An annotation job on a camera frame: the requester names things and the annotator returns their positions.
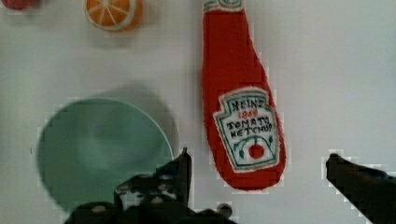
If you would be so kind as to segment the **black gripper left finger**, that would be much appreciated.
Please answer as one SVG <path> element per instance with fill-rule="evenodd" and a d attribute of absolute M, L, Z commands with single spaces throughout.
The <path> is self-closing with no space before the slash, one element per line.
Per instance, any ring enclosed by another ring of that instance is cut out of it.
<path fill-rule="evenodd" d="M 127 210 L 143 201 L 161 198 L 187 206 L 191 189 L 191 155 L 184 147 L 181 153 L 154 173 L 135 175 L 115 187 L 114 203 Z"/>

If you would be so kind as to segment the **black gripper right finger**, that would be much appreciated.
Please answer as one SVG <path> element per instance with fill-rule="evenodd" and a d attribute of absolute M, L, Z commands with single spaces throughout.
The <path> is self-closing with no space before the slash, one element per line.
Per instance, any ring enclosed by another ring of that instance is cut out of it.
<path fill-rule="evenodd" d="M 373 224 L 395 224 L 395 177 L 332 153 L 326 178 Z"/>

